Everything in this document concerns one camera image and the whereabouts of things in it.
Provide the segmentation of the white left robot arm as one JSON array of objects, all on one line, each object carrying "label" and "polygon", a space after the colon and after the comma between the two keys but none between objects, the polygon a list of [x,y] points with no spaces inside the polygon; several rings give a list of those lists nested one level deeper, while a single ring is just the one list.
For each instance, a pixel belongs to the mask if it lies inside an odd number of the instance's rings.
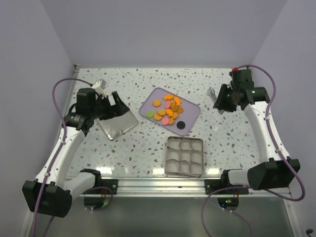
[{"label": "white left robot arm", "polygon": [[114,104],[94,88],[82,88],[77,92],[77,101],[63,118],[60,138],[44,168],[22,187],[31,212],[65,217],[78,196],[84,192],[97,194],[104,189],[98,170],[84,168],[71,181],[66,181],[66,173],[95,120],[118,119],[130,111],[116,91],[112,92],[112,97]]}]

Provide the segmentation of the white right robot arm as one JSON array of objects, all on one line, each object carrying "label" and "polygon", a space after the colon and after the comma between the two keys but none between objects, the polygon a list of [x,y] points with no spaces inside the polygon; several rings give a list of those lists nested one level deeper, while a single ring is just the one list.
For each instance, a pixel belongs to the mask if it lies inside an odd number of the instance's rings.
[{"label": "white right robot arm", "polygon": [[285,188],[300,169],[297,159],[292,159],[282,144],[272,112],[272,98],[264,87],[257,87],[252,79],[250,66],[233,68],[230,84],[221,85],[214,108],[235,112],[240,108],[251,125],[259,152],[259,164],[249,169],[224,170],[219,186],[231,194],[237,186],[253,190]]}]

